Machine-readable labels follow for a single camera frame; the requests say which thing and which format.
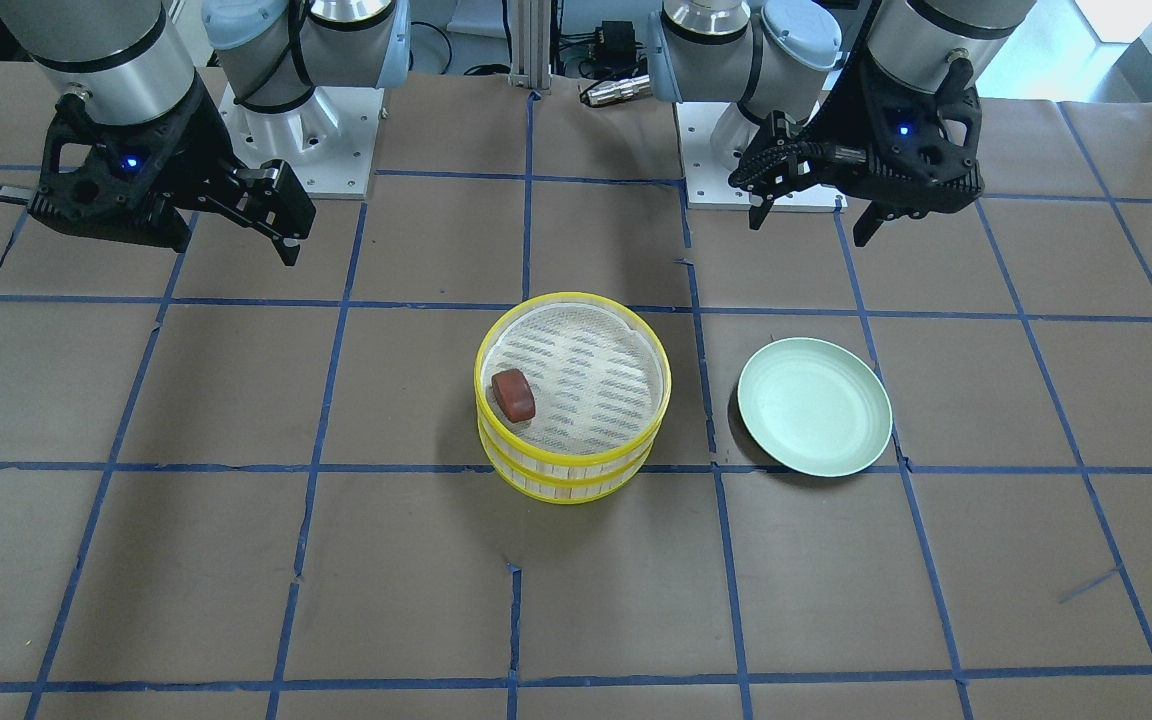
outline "metal mounting plate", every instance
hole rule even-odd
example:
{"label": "metal mounting plate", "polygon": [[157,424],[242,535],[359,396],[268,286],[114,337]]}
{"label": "metal mounting plate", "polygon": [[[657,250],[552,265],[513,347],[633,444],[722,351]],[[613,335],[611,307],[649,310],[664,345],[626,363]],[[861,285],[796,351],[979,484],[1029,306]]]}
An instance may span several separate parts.
{"label": "metal mounting plate", "polygon": [[[385,92],[376,88],[320,88],[340,113],[344,135],[314,147],[316,158],[285,158],[305,184],[310,197],[325,200],[365,200],[371,183],[371,165],[376,154],[376,134],[380,129],[380,114]],[[259,167],[273,156],[262,154],[259,147],[247,142],[247,134],[238,129],[238,114],[234,111],[234,90],[225,88],[220,114],[234,154],[250,167]]]}
{"label": "metal mounting plate", "polygon": [[[682,150],[682,168],[687,177],[687,206],[706,210],[749,210],[745,192],[727,184],[732,170],[723,167],[710,149],[708,136],[713,135],[718,119],[727,109],[728,103],[680,103],[679,147]],[[818,184],[803,192],[780,197],[773,213],[833,213],[838,203],[847,209],[847,197],[835,188]]]}

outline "plate rim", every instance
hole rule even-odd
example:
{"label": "plate rim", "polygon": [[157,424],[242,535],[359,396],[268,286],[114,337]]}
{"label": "plate rim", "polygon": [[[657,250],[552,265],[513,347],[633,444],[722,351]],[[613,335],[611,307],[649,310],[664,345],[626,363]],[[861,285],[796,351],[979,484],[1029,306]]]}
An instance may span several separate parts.
{"label": "plate rim", "polygon": [[[851,357],[851,359],[855,361],[856,365],[859,365],[861,367],[864,367],[864,372],[865,372],[865,374],[864,374],[865,381],[864,382],[867,382],[870,378],[873,379],[873,385],[879,391],[877,397],[881,397],[882,399],[882,407],[881,407],[881,409],[884,410],[884,412],[887,416],[887,429],[888,429],[887,430],[887,434],[886,434],[887,439],[886,439],[886,441],[882,442],[882,446],[879,446],[878,450],[874,452],[873,458],[871,458],[870,461],[865,462],[864,465],[861,465],[859,468],[847,470],[843,473],[820,473],[820,471],[813,471],[813,470],[810,470],[810,469],[805,469],[805,468],[793,465],[793,464],[790,464],[790,462],[786,462],[783,457],[778,457],[776,454],[774,454],[774,452],[768,450],[767,446],[764,445],[763,438],[759,438],[759,433],[755,432],[753,427],[750,427],[749,418],[746,416],[748,415],[746,410],[745,410],[745,396],[746,395],[745,395],[745,389],[744,388],[746,387],[746,377],[749,376],[750,366],[753,365],[759,359],[760,356],[768,355],[768,354],[772,354],[773,351],[775,351],[774,348],[783,347],[783,346],[812,346],[812,344],[827,346],[827,347],[835,348],[835,350],[841,351],[844,356]],[[842,347],[841,344],[838,344],[835,342],[829,342],[827,340],[820,340],[819,338],[781,338],[781,340],[768,342],[768,344],[765,344],[764,347],[758,348],[758,351],[755,351],[755,354],[751,355],[749,357],[749,359],[745,361],[744,367],[741,369],[740,379],[737,379],[737,381],[736,381],[736,406],[737,406],[737,409],[740,409],[741,420],[742,420],[742,423],[745,424],[745,430],[748,430],[750,437],[752,437],[755,439],[755,442],[758,444],[758,446],[763,449],[763,452],[767,452],[767,454],[773,460],[775,460],[776,462],[780,462],[780,464],[782,464],[782,465],[786,465],[786,468],[788,468],[788,469],[791,469],[791,470],[795,470],[795,471],[799,471],[799,473],[812,475],[813,477],[817,477],[817,478],[842,478],[842,477],[847,477],[847,475],[858,473],[861,470],[864,470],[865,468],[869,468],[870,465],[873,465],[874,462],[877,462],[879,460],[879,457],[882,456],[882,453],[885,450],[887,450],[887,445],[890,442],[890,430],[893,427],[893,423],[895,423],[895,418],[893,418],[893,414],[892,414],[890,395],[888,395],[888,393],[887,393],[887,387],[882,386],[882,379],[878,378],[878,373],[874,372],[874,370],[872,367],[870,367],[870,365],[867,363],[865,363],[864,359],[861,359],[861,357],[858,355],[856,355],[855,353],[852,353],[850,350],[847,350],[846,347]]]}

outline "light green plate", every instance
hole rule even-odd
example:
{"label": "light green plate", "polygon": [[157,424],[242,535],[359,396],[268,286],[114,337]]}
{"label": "light green plate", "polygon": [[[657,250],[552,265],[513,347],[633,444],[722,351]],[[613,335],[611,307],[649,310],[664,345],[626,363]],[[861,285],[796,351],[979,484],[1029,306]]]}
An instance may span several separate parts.
{"label": "light green plate", "polygon": [[832,342],[787,338],[764,347],[741,372],[737,397],[755,441],[801,473],[858,473],[890,441],[887,391],[869,365]]}

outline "yellow steamer basket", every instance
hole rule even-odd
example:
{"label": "yellow steamer basket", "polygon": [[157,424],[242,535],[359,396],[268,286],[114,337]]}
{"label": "yellow steamer basket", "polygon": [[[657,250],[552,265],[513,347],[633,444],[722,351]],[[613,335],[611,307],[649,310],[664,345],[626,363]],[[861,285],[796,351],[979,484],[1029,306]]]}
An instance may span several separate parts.
{"label": "yellow steamer basket", "polygon": [[[513,424],[492,376],[516,367],[536,416]],[[479,439],[500,477],[536,500],[611,495],[643,467],[669,404],[669,361],[627,306],[583,291],[535,297],[503,314],[473,364]]]}

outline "red object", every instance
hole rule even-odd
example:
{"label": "red object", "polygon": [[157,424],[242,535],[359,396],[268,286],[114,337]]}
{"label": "red object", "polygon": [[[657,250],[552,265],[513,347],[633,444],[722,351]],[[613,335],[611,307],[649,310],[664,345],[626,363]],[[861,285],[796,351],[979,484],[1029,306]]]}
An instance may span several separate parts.
{"label": "red object", "polygon": [[536,397],[522,370],[511,367],[492,376],[492,395],[503,417],[511,423],[525,423],[536,416]]}

